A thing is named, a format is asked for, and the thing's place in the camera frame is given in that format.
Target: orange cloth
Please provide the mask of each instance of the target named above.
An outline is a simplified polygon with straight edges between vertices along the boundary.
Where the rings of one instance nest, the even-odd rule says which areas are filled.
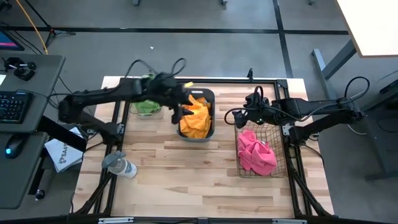
[[[206,138],[210,130],[210,103],[204,97],[194,99],[189,95],[192,106],[183,105],[187,110],[193,112],[192,115],[183,116],[180,121],[180,130],[188,138]]]

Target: green cloth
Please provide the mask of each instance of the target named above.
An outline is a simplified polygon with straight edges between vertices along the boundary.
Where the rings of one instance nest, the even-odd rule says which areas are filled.
[[[142,76],[143,78],[151,78],[154,79],[154,74],[145,74]],[[144,102],[135,103],[137,113],[139,114],[154,114],[158,113],[162,107],[151,100],[146,100]]]

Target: keyboard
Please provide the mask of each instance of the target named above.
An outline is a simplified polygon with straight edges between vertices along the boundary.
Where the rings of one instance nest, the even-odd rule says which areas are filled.
[[[0,91],[0,123],[21,124],[32,99],[31,93]]]

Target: metal wire basket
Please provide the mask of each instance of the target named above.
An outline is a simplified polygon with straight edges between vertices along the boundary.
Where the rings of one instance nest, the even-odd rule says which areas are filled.
[[[257,125],[251,121],[245,125],[244,128],[238,129],[235,126],[235,148],[236,148],[236,166],[238,169],[238,175],[244,178],[279,178],[287,177],[287,168],[285,160],[285,152],[283,147],[282,136],[280,135],[279,126],[271,124]],[[238,157],[238,135],[243,133],[245,130],[254,131],[257,139],[263,142],[268,142],[269,147],[274,151],[277,167],[267,176],[261,176],[251,170],[244,170],[239,163]]]

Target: gray plastic bin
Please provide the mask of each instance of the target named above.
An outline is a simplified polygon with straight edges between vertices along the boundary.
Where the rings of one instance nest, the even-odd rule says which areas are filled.
[[[203,139],[188,138],[184,134],[181,133],[180,123],[178,123],[177,134],[184,141],[187,141],[187,142],[208,142],[208,141],[210,141],[212,135],[214,134],[214,130],[215,130],[214,118],[216,116],[216,106],[215,106],[216,105],[216,96],[214,95],[213,91],[206,89],[206,88],[189,88],[188,90],[189,90],[189,94],[192,95],[195,99],[204,97],[206,99],[206,101],[210,103],[210,109],[209,109],[209,113],[211,116],[210,130],[209,130],[209,133],[207,134],[206,138],[203,138]]]

